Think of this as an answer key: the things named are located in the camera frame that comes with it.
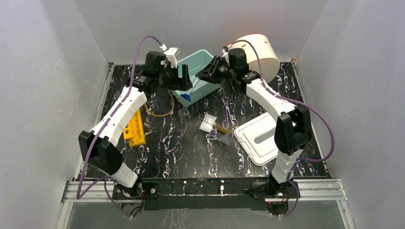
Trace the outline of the clear glass beaker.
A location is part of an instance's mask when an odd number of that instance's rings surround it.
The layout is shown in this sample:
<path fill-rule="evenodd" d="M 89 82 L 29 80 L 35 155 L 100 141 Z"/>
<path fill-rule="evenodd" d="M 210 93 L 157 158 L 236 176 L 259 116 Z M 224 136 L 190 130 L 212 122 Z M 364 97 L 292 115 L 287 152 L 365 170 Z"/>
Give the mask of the clear glass beaker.
<path fill-rule="evenodd" d="M 179 115 L 179 121 L 181 124 L 188 123 L 188 121 L 190 119 L 190 111 L 187 108 L 181 108 L 178 111 L 178 115 Z"/>

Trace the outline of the blue-tipped glass rod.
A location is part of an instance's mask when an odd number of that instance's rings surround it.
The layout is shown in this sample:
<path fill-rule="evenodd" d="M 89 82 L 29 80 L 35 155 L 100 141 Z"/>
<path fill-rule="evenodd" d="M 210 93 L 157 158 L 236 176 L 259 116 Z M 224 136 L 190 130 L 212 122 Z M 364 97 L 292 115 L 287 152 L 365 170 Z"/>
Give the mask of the blue-tipped glass rod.
<path fill-rule="evenodd" d="M 192 84 L 192 88 L 190 90 L 186 91 L 185 93 L 182 93 L 181 97 L 186 99 L 187 101 L 191 101 L 190 94 L 194 91 L 194 89 L 196 88 L 199 81 L 200 81 L 200 79 L 196 78 L 196 80 Z"/>

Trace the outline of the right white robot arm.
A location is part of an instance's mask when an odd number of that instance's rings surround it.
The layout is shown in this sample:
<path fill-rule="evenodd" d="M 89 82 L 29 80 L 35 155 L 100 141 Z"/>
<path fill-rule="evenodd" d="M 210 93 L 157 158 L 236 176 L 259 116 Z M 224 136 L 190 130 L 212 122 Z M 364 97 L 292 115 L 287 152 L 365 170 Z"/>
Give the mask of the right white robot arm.
<path fill-rule="evenodd" d="M 272 117 L 275 123 L 274 144 L 278 152 L 276 164 L 269 175 L 269 192 L 280 198 L 287 193 L 287 182 L 292 181 L 292 168 L 312 138 L 309 109 L 292 104 L 289 98 L 282 98 L 267 84 L 263 57 L 257 51 L 253 52 L 256 68 L 244 48 L 230 49 L 227 54 L 227 58 L 213 57 L 195 76 L 213 84 L 229 80 Z"/>

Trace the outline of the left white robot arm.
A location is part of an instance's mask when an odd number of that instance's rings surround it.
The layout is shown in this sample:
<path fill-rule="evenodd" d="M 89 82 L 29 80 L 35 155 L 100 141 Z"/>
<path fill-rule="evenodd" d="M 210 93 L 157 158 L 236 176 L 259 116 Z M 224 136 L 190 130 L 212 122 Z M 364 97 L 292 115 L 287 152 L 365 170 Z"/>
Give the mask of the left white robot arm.
<path fill-rule="evenodd" d="M 91 165 L 124 186 L 130 198 L 138 198 L 143 186 L 138 175 L 124 162 L 118 141 L 136 111 L 158 88 L 187 91 L 192 88 L 188 66 L 177 65 L 178 48 L 150 51 L 145 63 L 133 73 L 111 109 L 90 131 L 82 131 L 78 142 L 86 165 Z"/>

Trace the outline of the tan rubber tube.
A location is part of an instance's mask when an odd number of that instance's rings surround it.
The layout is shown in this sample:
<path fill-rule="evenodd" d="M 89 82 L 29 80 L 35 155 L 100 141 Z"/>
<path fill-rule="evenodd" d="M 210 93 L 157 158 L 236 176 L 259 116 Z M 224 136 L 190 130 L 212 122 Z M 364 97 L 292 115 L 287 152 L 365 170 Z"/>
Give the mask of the tan rubber tube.
<path fill-rule="evenodd" d="M 169 96 L 170 96 L 170 98 L 171 98 L 171 109 L 169 110 L 169 112 L 167 112 L 167 113 L 165 113 L 165 114 L 154 114 L 154 113 L 147 107 L 147 104 L 145 103 L 145 104 L 144 104 L 144 108 L 145 108 L 147 114 L 149 114 L 149 115 L 151 115 L 151 116 L 153 116 L 153 117 L 167 117 L 167 116 L 169 116 L 169 115 L 171 115 L 171 114 L 173 113 L 173 111 L 174 111 L 174 109 L 175 109 L 174 96 L 173 96 L 173 94 L 172 94 L 172 92 L 171 92 L 170 90 L 167 90 L 167 91 L 168 91 L 168 94 L 169 94 Z"/>

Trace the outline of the teal plastic bin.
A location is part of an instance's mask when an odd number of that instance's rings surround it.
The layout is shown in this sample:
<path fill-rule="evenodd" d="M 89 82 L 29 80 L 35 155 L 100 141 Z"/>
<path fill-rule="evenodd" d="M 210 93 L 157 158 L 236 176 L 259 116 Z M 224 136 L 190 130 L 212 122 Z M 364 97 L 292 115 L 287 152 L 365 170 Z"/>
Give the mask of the teal plastic bin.
<path fill-rule="evenodd" d="M 179 75 L 181 75 L 181 65 L 186 64 L 189 68 L 189 75 L 190 80 L 193 83 L 197 77 L 195 74 L 202 70 L 211 60 L 213 59 L 213 55 L 211 55 L 207 50 L 200 49 L 181 60 L 178 60 L 179 66 Z M 187 101 L 186 99 L 181 97 L 182 93 L 186 91 L 171 91 L 173 96 L 177 98 L 178 102 L 182 104 L 183 107 L 188 107 L 193 103 L 199 101 L 200 99 L 204 98 L 208 94 L 214 92 L 220 87 L 219 84 L 212 84 L 205 81 L 200 80 L 194 89 L 194 91 L 190 94 L 191 101 Z"/>

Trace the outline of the clear plastic packet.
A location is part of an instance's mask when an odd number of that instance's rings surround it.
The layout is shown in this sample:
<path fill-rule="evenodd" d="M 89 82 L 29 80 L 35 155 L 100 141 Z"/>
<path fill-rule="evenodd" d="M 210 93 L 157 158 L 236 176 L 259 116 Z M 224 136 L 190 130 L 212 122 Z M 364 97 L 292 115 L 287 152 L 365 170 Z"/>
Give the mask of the clear plastic packet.
<path fill-rule="evenodd" d="M 217 119 L 216 116 L 213 116 L 211 114 L 205 114 L 199 129 L 210 133 L 213 129 L 216 119 Z"/>

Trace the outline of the metal test tube clamp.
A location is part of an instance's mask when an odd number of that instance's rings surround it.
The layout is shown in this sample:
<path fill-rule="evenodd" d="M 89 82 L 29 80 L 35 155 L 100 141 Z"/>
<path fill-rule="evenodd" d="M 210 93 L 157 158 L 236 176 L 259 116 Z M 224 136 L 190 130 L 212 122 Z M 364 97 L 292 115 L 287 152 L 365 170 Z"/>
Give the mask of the metal test tube clamp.
<path fill-rule="evenodd" d="M 230 124 L 232 126 L 232 128 L 237 128 L 238 127 L 237 119 L 231 115 L 229 107 L 225 104 L 224 104 L 224 110 L 225 110 L 226 117 L 228 119 L 228 124 Z"/>

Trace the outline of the test tube brush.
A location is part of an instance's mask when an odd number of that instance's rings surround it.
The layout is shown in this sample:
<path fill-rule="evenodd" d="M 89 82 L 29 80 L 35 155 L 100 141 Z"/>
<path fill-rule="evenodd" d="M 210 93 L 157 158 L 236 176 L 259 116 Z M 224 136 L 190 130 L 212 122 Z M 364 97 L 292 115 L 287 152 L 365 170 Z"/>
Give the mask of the test tube brush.
<path fill-rule="evenodd" d="M 229 133 L 232 132 L 231 130 L 229 130 L 229 129 L 223 127 L 223 126 L 220 125 L 220 124 L 214 124 L 214 128 L 215 128 L 217 131 L 219 131 L 219 132 L 221 132 L 222 134 L 224 134 L 224 135 L 229 134 Z"/>

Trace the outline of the cream cylindrical container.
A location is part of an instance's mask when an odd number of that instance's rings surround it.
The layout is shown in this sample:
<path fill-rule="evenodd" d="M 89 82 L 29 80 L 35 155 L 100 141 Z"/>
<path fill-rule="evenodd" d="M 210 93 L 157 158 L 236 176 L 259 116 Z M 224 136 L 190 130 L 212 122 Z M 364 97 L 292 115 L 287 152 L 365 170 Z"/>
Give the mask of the cream cylindrical container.
<path fill-rule="evenodd" d="M 269 39 L 263 34 L 250 34 L 238 38 L 231 44 L 229 51 L 235 48 L 244 49 L 250 70 L 256 70 L 260 74 L 260 78 L 256 81 L 261 87 L 267 87 L 280 68 L 280 60 Z M 220 56 L 225 58 L 225 63 L 228 63 L 228 53 Z"/>

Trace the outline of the clear glass funnel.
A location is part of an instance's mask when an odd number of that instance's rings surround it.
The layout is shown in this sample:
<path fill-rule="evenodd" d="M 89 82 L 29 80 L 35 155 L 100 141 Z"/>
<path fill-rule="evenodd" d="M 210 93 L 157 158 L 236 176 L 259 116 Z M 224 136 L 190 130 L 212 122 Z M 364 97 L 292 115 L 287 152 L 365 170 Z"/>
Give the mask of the clear glass funnel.
<path fill-rule="evenodd" d="M 229 146 L 230 142 L 231 142 L 231 135 L 230 135 L 230 133 L 227 133 L 227 134 L 222 135 L 220 137 L 212 137 L 212 138 L 207 138 L 207 139 L 210 140 L 210 141 L 218 141 L 220 143 L 224 143 L 227 146 Z"/>

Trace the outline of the yellow test tube rack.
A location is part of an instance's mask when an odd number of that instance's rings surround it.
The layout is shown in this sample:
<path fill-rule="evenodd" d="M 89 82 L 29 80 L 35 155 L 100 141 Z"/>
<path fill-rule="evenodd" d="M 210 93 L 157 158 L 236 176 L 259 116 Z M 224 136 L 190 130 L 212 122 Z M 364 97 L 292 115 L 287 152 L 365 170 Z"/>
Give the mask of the yellow test tube rack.
<path fill-rule="evenodd" d="M 146 143 L 140 109 L 135 112 L 130 122 L 124 128 L 123 138 L 128 141 L 130 148 Z"/>

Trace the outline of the white plastic lid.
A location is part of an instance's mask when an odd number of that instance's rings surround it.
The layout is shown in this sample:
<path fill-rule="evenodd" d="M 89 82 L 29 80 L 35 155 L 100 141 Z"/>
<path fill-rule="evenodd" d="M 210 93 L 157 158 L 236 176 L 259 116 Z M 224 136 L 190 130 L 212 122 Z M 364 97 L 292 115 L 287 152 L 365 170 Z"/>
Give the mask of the white plastic lid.
<path fill-rule="evenodd" d="M 276 122 L 266 112 L 237 127 L 234 130 L 234 136 L 252 163 L 260 167 L 277 157 L 275 130 Z"/>

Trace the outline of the aluminium frame rail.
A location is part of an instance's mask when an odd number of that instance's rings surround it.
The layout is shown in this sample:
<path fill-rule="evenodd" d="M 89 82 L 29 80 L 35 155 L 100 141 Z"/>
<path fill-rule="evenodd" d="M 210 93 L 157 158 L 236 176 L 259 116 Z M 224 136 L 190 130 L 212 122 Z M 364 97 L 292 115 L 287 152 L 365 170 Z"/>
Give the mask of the aluminium frame rail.
<path fill-rule="evenodd" d="M 265 190 L 268 184 L 259 178 L 230 178 L 230 179 L 144 179 L 135 186 L 135 194 L 129 195 L 119 189 L 112 181 L 85 181 L 82 190 L 78 193 L 77 181 L 67 182 L 62 200 L 64 202 L 78 201 L 108 201 L 113 198 L 117 202 L 138 202 L 141 198 L 158 200 L 163 197 L 233 197 L 248 196 L 263 199 L 267 202 L 293 201 L 297 194 L 293 187 L 287 191 L 272 194 Z M 339 179 L 298 179 L 296 186 L 299 188 L 302 201 L 317 200 L 347 200 L 343 185 Z"/>

